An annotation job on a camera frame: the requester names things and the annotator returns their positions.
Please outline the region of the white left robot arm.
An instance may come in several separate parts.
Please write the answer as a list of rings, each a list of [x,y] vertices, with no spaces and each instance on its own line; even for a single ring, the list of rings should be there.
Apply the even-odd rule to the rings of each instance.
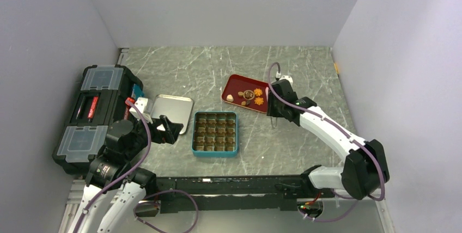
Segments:
[[[139,201],[152,199],[158,190],[156,174],[131,162],[153,144],[174,144],[183,127],[165,115],[152,122],[114,122],[89,166],[83,196],[68,231],[115,232]]]

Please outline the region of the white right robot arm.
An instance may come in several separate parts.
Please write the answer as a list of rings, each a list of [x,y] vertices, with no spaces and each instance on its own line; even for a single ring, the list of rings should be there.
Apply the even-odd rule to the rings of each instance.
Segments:
[[[383,145],[367,141],[330,118],[313,100],[298,97],[290,82],[280,79],[269,84],[267,115],[284,118],[314,134],[343,161],[342,167],[315,165],[301,174],[301,193],[312,198],[321,189],[345,190],[356,200],[372,197],[377,189],[385,197],[385,183],[390,179]]]

